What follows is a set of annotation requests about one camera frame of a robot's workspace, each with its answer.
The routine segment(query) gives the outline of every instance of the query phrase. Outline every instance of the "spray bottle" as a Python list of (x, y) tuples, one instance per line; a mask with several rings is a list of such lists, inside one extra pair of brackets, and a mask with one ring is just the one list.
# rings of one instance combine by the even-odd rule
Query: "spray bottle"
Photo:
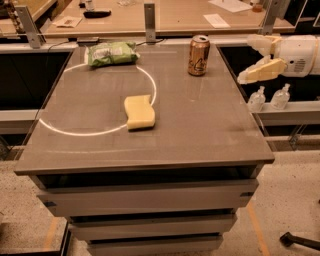
[(271, 99), (271, 106), (275, 109), (284, 109), (290, 99), (290, 94), (288, 92), (290, 84), (285, 84), (285, 86), (275, 92)]
[(266, 97), (263, 94), (264, 86), (260, 86), (260, 89), (257, 92), (251, 94), (248, 101), (248, 108), (250, 112), (260, 112), (263, 104), (266, 101)]

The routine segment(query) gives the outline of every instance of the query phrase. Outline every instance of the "soda can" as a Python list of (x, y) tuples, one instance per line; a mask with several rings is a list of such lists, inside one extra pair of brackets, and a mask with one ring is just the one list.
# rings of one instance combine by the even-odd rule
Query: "soda can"
[(194, 36), (190, 42), (188, 72), (193, 76), (202, 76), (206, 73), (210, 50), (210, 41), (207, 36)]

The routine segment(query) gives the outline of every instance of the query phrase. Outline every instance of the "concrete floor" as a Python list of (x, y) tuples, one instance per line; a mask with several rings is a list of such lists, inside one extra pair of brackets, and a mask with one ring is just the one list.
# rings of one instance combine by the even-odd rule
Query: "concrete floor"
[[(171, 256), (320, 255), (300, 245), (286, 248), (279, 241), (287, 231), (320, 241), (319, 142), (301, 140), (296, 151), (285, 142), (273, 143), (274, 149), (285, 151), (275, 152), (275, 162), (263, 168), (255, 195), (237, 211), (238, 220), (223, 235), (220, 248)], [(0, 162), (0, 213), (4, 215), (0, 254), (58, 250), (65, 220), (52, 217), (42, 206), (32, 181), (13, 173), (15, 164), (13, 160)], [(84, 242), (72, 238), (68, 255), (90, 254)]]

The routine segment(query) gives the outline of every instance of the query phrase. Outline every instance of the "snack bag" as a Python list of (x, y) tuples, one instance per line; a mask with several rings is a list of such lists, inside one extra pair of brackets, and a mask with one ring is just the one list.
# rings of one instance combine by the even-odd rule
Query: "snack bag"
[(134, 42), (110, 42), (91, 46), (86, 50), (86, 63), (91, 67), (101, 67), (135, 62), (140, 55), (135, 52)]

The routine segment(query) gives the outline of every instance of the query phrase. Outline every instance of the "sponge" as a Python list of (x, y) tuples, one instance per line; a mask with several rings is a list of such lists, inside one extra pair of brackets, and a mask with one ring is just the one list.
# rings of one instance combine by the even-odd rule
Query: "sponge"
[(130, 96), (124, 100), (128, 116), (128, 130), (150, 128), (155, 124), (155, 112), (150, 104), (151, 95)]

